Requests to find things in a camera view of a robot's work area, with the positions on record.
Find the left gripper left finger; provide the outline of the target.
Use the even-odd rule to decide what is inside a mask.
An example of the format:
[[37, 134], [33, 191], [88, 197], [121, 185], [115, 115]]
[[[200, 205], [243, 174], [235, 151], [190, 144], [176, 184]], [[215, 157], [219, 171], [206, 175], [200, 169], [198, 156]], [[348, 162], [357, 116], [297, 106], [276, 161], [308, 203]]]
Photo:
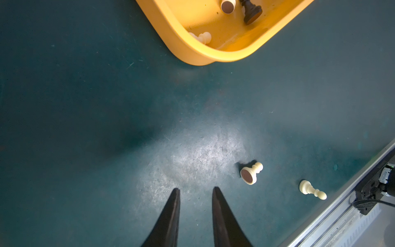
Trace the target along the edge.
[[181, 194], [173, 189], [154, 228], [142, 247], [176, 247], [178, 245]]

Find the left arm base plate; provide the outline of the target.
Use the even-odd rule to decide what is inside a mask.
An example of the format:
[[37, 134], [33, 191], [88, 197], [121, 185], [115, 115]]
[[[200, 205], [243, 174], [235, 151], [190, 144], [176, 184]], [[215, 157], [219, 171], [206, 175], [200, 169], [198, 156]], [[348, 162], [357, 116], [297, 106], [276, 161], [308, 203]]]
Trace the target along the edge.
[[368, 215], [383, 196], [395, 196], [395, 155], [385, 157], [355, 188], [352, 203], [362, 215]]

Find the black chess piece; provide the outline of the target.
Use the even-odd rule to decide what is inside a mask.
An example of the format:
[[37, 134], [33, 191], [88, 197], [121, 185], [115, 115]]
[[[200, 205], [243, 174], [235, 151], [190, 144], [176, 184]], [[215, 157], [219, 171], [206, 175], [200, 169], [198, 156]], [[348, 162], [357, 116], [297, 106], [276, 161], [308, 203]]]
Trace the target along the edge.
[[262, 7], [255, 5], [251, 0], [241, 0], [241, 6], [244, 7], [244, 23], [250, 25], [255, 22], [263, 13]]

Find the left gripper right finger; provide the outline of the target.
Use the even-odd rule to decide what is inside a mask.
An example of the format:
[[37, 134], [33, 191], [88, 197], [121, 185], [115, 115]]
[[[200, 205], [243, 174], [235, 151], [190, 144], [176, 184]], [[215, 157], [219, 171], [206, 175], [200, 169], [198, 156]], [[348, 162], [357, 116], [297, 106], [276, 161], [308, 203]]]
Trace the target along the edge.
[[215, 247], [252, 247], [219, 187], [213, 189], [212, 211]]

